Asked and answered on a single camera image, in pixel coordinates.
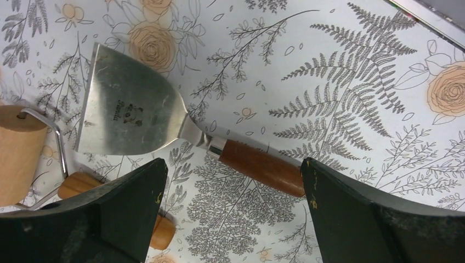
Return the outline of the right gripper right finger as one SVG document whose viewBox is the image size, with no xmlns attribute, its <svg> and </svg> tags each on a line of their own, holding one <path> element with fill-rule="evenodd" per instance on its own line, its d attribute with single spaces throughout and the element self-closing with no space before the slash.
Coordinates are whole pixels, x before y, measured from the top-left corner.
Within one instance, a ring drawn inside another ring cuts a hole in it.
<svg viewBox="0 0 465 263">
<path fill-rule="evenodd" d="M 306 158 L 300 168 L 323 262 L 464 262 L 464 213 L 403 199 Z"/>
</svg>

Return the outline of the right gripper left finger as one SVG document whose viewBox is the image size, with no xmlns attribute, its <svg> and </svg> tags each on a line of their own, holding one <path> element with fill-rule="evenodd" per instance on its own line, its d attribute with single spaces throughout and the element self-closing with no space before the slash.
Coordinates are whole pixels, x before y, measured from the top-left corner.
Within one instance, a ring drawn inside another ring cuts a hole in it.
<svg viewBox="0 0 465 263">
<path fill-rule="evenodd" d="M 157 158 L 41 209 L 1 214 L 1 262 L 144 262 L 167 173 Z"/>
</svg>

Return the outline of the wooden dough roller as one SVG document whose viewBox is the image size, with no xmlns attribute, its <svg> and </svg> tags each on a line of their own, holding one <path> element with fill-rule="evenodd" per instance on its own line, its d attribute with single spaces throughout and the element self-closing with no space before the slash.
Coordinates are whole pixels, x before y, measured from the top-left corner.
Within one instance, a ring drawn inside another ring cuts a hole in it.
<svg viewBox="0 0 465 263">
<path fill-rule="evenodd" d="M 30 108 L 16 105 L 1 105 L 1 207 L 18 205 L 26 198 L 38 166 L 40 153 L 46 138 L 47 118 Z M 102 185 L 96 178 L 83 172 L 67 173 L 65 154 L 62 170 L 64 181 L 57 188 L 61 199 L 76 196 Z M 175 226 L 169 219 L 157 216 L 150 246 L 154 249 L 166 249 L 175 234 Z"/>
</svg>

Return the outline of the metal dough scraper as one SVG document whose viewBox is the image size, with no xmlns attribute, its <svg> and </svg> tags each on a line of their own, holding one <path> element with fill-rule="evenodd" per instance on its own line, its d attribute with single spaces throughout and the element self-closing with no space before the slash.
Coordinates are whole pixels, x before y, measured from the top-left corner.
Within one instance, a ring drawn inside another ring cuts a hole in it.
<svg viewBox="0 0 465 263">
<path fill-rule="evenodd" d="M 303 197 L 298 168 L 235 140 L 208 135 L 192 120 L 181 94 L 163 75 L 103 44 L 93 47 L 76 150 L 142 155 L 177 139 L 262 184 Z"/>
</svg>

